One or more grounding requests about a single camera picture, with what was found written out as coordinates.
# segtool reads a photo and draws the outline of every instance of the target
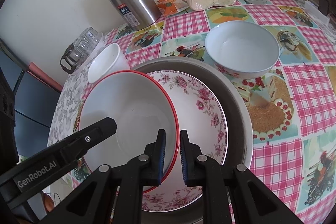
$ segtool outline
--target red rim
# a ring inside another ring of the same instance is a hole
[[[151,78],[150,76],[148,76],[147,74],[143,73],[143,72],[140,72],[140,71],[135,71],[135,70],[120,70],[120,71],[116,71],[116,72],[112,72],[111,74],[109,75],[106,75],[105,77],[103,77],[102,79],[100,79],[95,85],[94,87],[92,88],[92,90],[90,90],[88,96],[86,97],[84,103],[83,103],[83,108],[84,108],[84,105],[85,105],[85,102],[87,100],[87,98],[89,98],[90,96],[90,93],[93,91],[93,89],[101,82],[103,81],[105,78],[111,76],[111,75],[114,75],[114,74],[117,74],[117,73],[121,73],[121,72],[132,72],[132,73],[137,73],[139,75],[142,75],[142,76],[145,76],[147,79],[151,80],[155,85],[157,85],[159,87],[159,89],[163,92],[163,94],[165,95],[165,97],[167,98],[168,102],[169,102],[169,105],[173,111],[173,115],[174,115],[174,119],[175,119],[175,126],[176,126],[176,143],[175,143],[175,149],[174,149],[174,154],[173,154],[173,160],[171,162],[171,165],[168,167],[167,169],[167,172],[165,173],[165,175],[163,176],[162,178],[162,182],[164,182],[164,180],[167,178],[167,176],[169,175],[169,173],[171,172],[172,168],[174,167],[174,164],[176,162],[176,158],[177,158],[177,153],[179,151],[179,144],[180,144],[180,131],[179,131],[179,122],[177,120],[177,115],[176,115],[176,111],[175,111],[175,108],[174,108],[174,105],[172,103],[172,101],[170,100],[170,97],[168,96],[167,92],[163,89],[162,86],[160,86],[160,84],[158,82],[156,82],[153,78]],[[154,187],[151,187],[145,191],[143,191],[143,193],[147,193],[153,189],[155,189],[156,186]]]

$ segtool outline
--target screw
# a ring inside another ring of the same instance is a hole
[[[198,159],[199,161],[206,161],[206,160],[208,159],[208,157],[207,157],[206,155],[199,155],[199,156],[197,157],[197,159]]]
[[[140,155],[140,156],[138,157],[138,159],[139,159],[140,161],[146,161],[146,160],[149,159],[149,157],[148,157],[147,155],[145,155],[145,154],[142,154],[142,155]]]
[[[236,168],[239,172],[245,172],[247,169],[247,167],[243,164],[238,164]]]
[[[107,164],[103,164],[98,168],[98,170],[101,171],[102,173],[107,172],[109,169],[110,167]]]

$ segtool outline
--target floral plate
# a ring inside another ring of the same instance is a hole
[[[212,91],[195,77],[174,70],[148,73],[168,93],[175,107],[180,130],[188,131],[191,143],[220,164],[227,150],[227,126],[223,109]],[[192,203],[202,195],[202,187],[187,187],[182,177],[180,153],[166,180],[145,193],[142,209],[150,212],[173,211]]]

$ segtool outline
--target round table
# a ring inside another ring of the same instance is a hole
[[[204,49],[204,39],[219,23],[245,20],[263,26],[278,41],[286,38],[280,45],[279,61],[263,77],[237,79],[217,69],[235,85],[251,116],[251,171],[304,223],[320,223],[336,199],[336,51],[305,13],[304,1],[270,0],[266,5],[250,5],[237,0],[232,6],[201,12],[188,8],[162,16],[141,31],[133,32],[124,24],[107,33],[97,47],[118,43],[131,68],[171,55],[215,66]],[[48,145],[78,130],[77,115],[93,87],[87,82],[91,62],[69,75],[55,110]],[[75,188],[89,172],[80,160],[63,179]]]

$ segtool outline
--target metal basin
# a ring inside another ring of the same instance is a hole
[[[251,165],[253,150],[252,124],[245,103],[233,84],[215,68],[192,58],[163,57],[133,68],[144,73],[177,70],[190,74],[206,84],[224,110],[228,128],[228,148],[224,165]],[[191,224],[203,219],[203,199],[172,212],[142,211],[144,224]]]

